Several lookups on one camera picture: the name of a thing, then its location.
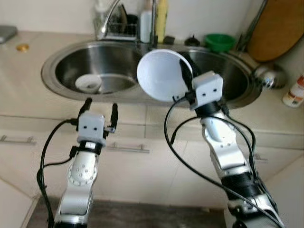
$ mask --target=green bowl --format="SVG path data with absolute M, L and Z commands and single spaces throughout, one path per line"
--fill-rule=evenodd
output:
M 233 48 L 236 40 L 225 34 L 208 34 L 205 36 L 205 42 L 213 52 L 228 52 Z

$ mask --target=double sink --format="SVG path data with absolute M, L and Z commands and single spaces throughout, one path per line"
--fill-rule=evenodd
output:
M 230 54 L 216 54 L 203 47 L 165 46 L 188 54 L 201 73 L 213 70 L 224 78 L 224 98 L 230 108 L 243 107 L 257 99 L 262 91 L 252 77 L 252 68 Z M 91 97 L 96 102 L 171 105 L 150 98 L 139 86 L 136 69 L 149 52 L 146 44 L 116 41 L 92 41 L 74 44 L 52 55 L 42 68 L 42 80 L 54 93 L 75 99 Z M 82 75 L 98 75 L 99 93 L 86 94 L 76 86 Z

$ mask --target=yellow bottle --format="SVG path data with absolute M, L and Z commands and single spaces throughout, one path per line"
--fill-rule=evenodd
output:
M 162 43 L 166 34 L 166 22 L 168 14 L 168 0 L 158 0 L 156 13 L 156 35 L 158 42 Z

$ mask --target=beige countertop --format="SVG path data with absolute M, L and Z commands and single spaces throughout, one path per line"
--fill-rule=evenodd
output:
M 75 117 L 83 102 L 56 95 L 43 85 L 40 70 L 54 52 L 73 43 L 93 40 L 93 36 L 79 34 L 19 32 L 0 45 L 0 115 L 43 119 Z M 28 43 L 27 53 L 20 53 L 16 45 Z M 288 88 L 265 90 L 252 104 L 231 111 L 236 119 L 246 123 L 256 132 L 304 135 L 304 108 L 285 106 L 281 99 Z M 94 103 L 92 110 L 107 119 L 110 103 Z M 167 107 L 119 104 L 120 123 L 161 126 Z M 172 117 L 172 126 L 188 116 L 187 109 L 178 108 Z

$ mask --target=faucet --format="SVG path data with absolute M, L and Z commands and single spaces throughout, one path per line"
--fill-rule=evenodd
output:
M 110 18 L 113 14 L 113 11 L 115 9 L 115 7 L 117 6 L 118 2 L 120 0 L 114 0 L 112 5 L 110 6 L 110 9 L 107 13 L 107 16 L 104 20 L 104 23 L 102 24 L 102 26 L 99 29 L 98 35 L 97 35 L 97 39 L 98 40 L 102 40 L 105 39 L 105 37 L 107 36 L 109 27 L 109 21 Z M 156 11 L 157 11 L 157 0 L 153 0 L 152 2 L 152 21 L 151 21 L 151 33 L 150 33 L 150 49 L 156 48 L 157 46 L 157 36 L 156 36 Z
M 111 18 L 112 14 L 113 14 L 113 11 L 114 11 L 114 9 L 117 6 L 119 1 L 120 0 L 114 0 L 112 5 L 110 6 L 110 9 L 109 9 L 109 11 L 106 15 L 106 18 L 103 22 L 103 25 L 99 29 L 99 33 L 97 35 L 98 40 L 105 39 L 105 37 L 108 33 L 108 30 L 109 30 L 108 24 L 109 24 L 110 18 Z

